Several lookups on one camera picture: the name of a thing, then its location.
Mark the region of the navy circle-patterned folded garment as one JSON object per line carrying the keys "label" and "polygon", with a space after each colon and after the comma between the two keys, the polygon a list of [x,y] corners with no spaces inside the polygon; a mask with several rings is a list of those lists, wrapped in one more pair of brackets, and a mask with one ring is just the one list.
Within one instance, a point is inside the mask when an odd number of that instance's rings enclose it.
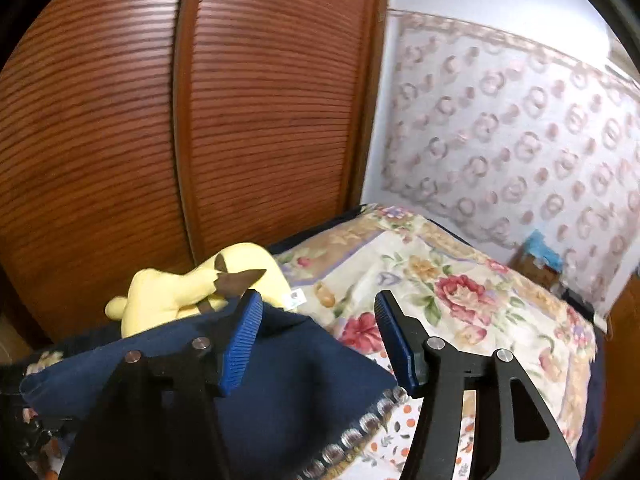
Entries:
{"label": "navy circle-patterned folded garment", "polygon": [[299,469],[293,479],[337,479],[352,466],[375,435],[382,428],[387,428],[393,412],[407,399],[408,393],[401,386],[385,390],[362,416],[325,445],[304,468]]}

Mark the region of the circle-patterned wall cloth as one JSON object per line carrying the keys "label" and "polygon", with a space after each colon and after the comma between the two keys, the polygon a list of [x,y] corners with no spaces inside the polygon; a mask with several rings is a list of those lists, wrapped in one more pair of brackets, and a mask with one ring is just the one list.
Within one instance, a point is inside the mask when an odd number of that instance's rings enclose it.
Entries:
{"label": "circle-patterned wall cloth", "polygon": [[488,252],[541,234],[608,310],[639,246],[638,84],[500,29],[395,21],[382,188]]}

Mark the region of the navy blue bed blanket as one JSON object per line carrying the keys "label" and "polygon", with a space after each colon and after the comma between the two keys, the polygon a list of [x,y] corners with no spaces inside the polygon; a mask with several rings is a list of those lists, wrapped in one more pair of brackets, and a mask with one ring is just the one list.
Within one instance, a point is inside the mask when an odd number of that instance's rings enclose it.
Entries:
{"label": "navy blue bed blanket", "polygon": [[586,414],[575,457],[576,467],[582,478],[587,474],[590,463],[596,455],[605,396],[604,333],[596,327],[594,336],[596,336],[597,353],[596,359],[590,364],[591,376],[587,391]]}

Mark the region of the cardboard box with blue cloth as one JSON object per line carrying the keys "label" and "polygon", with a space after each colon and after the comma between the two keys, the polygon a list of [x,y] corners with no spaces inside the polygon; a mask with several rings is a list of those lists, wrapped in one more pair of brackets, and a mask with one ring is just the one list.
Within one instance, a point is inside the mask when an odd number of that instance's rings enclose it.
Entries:
{"label": "cardboard box with blue cloth", "polygon": [[510,266],[529,281],[552,289],[561,278],[563,259],[546,244],[544,234],[535,230],[518,248]]}

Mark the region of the wooden sideboard cabinet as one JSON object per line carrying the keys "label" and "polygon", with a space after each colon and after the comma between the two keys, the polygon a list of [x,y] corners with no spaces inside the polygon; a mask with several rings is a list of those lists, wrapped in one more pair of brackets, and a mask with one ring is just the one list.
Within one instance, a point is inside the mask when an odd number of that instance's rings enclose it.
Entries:
{"label": "wooden sideboard cabinet", "polygon": [[605,392],[588,479],[639,477],[639,278],[632,276],[608,316]]}

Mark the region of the flower-patterned bed quilt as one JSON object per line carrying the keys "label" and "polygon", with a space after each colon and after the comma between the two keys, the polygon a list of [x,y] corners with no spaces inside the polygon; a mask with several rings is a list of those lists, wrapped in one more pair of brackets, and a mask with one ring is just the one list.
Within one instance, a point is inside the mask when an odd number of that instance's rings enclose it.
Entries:
{"label": "flower-patterned bed quilt", "polygon": [[306,298],[299,311],[363,354],[385,356],[374,297],[390,290],[405,315],[457,349],[506,348],[532,378],[574,450],[584,432],[592,325],[548,290],[435,222],[367,205],[354,218],[287,242],[276,259]]}

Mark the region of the yellow plush toy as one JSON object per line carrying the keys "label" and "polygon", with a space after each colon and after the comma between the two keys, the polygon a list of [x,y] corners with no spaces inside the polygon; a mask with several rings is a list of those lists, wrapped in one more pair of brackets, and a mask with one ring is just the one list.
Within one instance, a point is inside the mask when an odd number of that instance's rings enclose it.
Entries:
{"label": "yellow plush toy", "polygon": [[221,249],[186,274],[142,269],[125,296],[111,299],[105,314],[120,323],[124,338],[157,326],[223,309],[248,290],[259,292],[273,307],[295,312],[306,304],[299,288],[288,284],[276,259],[254,243]]}

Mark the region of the wooden louvred wardrobe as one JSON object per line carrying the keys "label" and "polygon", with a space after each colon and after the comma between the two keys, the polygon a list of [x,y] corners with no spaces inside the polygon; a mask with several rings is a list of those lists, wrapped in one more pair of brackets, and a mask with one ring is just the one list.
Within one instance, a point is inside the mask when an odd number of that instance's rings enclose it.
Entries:
{"label": "wooden louvred wardrobe", "polygon": [[386,0],[1,0],[1,307],[42,348],[142,268],[360,201]]}

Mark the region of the navy blue printed t-shirt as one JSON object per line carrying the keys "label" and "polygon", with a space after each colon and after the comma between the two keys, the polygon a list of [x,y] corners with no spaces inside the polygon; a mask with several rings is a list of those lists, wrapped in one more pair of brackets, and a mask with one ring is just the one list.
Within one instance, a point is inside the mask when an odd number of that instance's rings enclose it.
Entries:
{"label": "navy blue printed t-shirt", "polygon": [[320,479],[402,397],[383,367],[254,292],[72,356],[20,391],[73,434],[64,479]]}

